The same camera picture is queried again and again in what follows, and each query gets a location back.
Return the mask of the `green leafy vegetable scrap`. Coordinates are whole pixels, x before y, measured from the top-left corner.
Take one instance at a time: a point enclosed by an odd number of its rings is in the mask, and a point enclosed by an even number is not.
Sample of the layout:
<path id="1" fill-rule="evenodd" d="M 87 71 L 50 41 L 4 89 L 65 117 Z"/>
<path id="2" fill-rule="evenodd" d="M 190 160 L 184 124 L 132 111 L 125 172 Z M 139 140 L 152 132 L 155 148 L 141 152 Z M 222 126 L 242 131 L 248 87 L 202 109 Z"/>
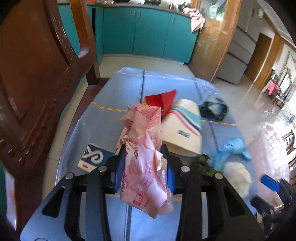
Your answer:
<path id="1" fill-rule="evenodd" d="M 208 155 L 199 155 L 191 162 L 191 167 L 201 175 L 213 176 L 215 174 L 215 171 L 212 168 L 212 166 L 208 163 L 208 161 Z"/>

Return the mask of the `pink paper wrapper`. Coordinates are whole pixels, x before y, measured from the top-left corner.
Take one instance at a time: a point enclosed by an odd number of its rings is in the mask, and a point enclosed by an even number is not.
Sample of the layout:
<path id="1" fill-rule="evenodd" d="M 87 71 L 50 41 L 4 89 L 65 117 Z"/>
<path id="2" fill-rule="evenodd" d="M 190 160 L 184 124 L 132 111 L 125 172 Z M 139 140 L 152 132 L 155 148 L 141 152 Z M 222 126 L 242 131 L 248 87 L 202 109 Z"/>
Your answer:
<path id="1" fill-rule="evenodd" d="M 167 160 L 161 153 L 160 107 L 137 103 L 121 118 L 124 129 L 118 146 L 125 145 L 125 169 L 120 199 L 150 217 L 173 211 L 167 182 Z"/>

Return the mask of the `cream striped paper cup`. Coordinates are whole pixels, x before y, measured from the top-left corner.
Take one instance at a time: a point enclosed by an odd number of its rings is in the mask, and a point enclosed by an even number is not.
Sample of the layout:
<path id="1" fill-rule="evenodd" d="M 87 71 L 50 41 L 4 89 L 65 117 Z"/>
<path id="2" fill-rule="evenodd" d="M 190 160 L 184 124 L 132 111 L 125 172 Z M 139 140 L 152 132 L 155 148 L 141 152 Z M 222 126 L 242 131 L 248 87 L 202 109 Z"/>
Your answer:
<path id="1" fill-rule="evenodd" d="M 202 154 L 199 106 L 189 99 L 177 100 L 162 120 L 162 139 L 169 152 L 196 157 Z"/>

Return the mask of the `dark green plastic bag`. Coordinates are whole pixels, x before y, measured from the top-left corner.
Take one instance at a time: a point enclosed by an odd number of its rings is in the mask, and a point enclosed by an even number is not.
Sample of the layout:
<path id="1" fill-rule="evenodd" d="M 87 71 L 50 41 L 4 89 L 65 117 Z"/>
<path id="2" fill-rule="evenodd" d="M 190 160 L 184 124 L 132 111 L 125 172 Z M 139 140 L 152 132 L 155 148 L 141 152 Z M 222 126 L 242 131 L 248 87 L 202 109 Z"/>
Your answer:
<path id="1" fill-rule="evenodd" d="M 229 112 L 229 107 L 220 97 L 210 95 L 199 106 L 200 114 L 204 118 L 223 121 Z"/>

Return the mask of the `red snack bag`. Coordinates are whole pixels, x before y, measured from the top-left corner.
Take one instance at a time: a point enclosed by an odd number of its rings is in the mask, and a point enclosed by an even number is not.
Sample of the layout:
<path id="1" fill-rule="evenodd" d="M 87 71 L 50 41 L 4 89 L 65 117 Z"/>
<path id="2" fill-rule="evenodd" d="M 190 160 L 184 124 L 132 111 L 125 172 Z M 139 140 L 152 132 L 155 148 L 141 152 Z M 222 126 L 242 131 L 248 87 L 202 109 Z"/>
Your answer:
<path id="1" fill-rule="evenodd" d="M 169 92 L 164 92 L 156 95 L 148 95 L 145 97 L 144 101 L 150 106 L 160 107 L 162 118 L 164 118 L 171 110 L 176 94 L 177 90 L 174 89 Z"/>

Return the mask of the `teal kitchen cabinets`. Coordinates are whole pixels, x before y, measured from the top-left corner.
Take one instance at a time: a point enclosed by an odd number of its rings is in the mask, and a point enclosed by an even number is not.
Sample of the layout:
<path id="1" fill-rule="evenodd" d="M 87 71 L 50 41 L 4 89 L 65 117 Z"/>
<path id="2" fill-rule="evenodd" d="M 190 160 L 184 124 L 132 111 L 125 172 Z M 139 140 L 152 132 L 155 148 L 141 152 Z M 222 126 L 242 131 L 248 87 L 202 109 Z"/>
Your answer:
<path id="1" fill-rule="evenodd" d="M 96 57 L 136 55 L 188 64 L 199 31 L 188 16 L 149 6 L 88 5 Z"/>

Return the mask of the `blue white card box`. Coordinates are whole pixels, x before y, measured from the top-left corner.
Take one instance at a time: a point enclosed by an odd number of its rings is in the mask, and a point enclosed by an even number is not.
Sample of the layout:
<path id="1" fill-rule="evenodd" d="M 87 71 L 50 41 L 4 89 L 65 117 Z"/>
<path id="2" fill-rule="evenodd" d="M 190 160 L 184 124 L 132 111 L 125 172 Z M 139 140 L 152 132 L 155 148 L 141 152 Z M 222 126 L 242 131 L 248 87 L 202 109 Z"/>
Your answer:
<path id="1" fill-rule="evenodd" d="M 99 166 L 105 165 L 108 158 L 114 155 L 113 152 L 102 149 L 96 144 L 88 144 L 83 155 L 78 160 L 78 167 L 90 173 Z"/>

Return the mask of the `white crumpled tissue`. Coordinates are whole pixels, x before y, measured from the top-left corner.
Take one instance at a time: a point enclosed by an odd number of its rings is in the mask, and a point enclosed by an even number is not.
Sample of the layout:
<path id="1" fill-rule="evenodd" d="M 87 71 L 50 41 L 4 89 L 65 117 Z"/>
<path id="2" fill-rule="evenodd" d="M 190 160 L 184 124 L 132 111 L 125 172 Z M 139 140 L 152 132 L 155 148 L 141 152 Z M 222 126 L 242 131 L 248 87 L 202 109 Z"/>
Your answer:
<path id="1" fill-rule="evenodd" d="M 242 198 L 249 195 L 252 178 L 245 166 L 239 162 L 227 162 L 223 169 L 224 177 Z"/>

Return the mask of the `blue woven tablecloth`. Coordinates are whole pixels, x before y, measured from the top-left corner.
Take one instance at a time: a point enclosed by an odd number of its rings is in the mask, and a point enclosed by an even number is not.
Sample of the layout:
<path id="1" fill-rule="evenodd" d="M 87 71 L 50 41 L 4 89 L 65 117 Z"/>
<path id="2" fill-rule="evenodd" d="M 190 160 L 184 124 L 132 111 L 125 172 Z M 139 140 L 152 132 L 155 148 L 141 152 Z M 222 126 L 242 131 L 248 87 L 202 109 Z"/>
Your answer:
<path id="1" fill-rule="evenodd" d="M 115 73 L 79 118 L 60 160 L 57 185 L 74 206 L 69 232 L 81 240 L 263 240 L 250 206 L 222 173 L 253 173 L 231 113 L 204 118 L 219 97 L 199 78 L 133 68 Z"/>

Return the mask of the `carved brown wooden chair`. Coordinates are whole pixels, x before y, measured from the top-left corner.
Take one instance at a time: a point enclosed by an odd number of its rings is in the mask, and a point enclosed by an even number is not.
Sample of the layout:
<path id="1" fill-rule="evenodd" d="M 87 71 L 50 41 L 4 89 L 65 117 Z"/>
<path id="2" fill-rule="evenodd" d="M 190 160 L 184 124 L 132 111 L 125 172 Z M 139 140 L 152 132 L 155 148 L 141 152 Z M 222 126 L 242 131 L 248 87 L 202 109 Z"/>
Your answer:
<path id="1" fill-rule="evenodd" d="M 70 1 L 80 50 L 57 1 L 1 2 L 1 162 L 13 178 L 6 217 L 21 232 L 42 200 L 47 155 L 60 116 L 83 77 L 98 83 L 86 1 Z"/>

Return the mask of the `grey refrigerator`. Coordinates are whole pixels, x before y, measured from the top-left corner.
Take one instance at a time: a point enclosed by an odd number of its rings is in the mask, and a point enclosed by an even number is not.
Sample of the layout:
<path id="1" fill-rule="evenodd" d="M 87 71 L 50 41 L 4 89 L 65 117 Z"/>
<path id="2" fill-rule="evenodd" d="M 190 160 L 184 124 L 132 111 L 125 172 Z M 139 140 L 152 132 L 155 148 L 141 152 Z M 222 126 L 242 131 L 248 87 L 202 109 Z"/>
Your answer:
<path id="1" fill-rule="evenodd" d="M 258 1 L 241 3 L 236 29 L 217 78 L 238 84 L 254 53 L 262 27 L 263 9 Z"/>

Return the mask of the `pink cloth on counter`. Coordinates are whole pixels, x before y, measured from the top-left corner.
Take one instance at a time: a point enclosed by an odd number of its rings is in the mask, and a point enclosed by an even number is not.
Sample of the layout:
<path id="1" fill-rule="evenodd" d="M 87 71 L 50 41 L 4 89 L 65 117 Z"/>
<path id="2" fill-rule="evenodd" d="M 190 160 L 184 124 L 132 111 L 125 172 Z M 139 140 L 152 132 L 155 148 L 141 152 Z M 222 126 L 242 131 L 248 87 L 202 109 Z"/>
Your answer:
<path id="1" fill-rule="evenodd" d="M 205 18 L 198 9 L 184 8 L 183 13 L 191 18 L 191 32 L 202 30 L 205 24 Z"/>

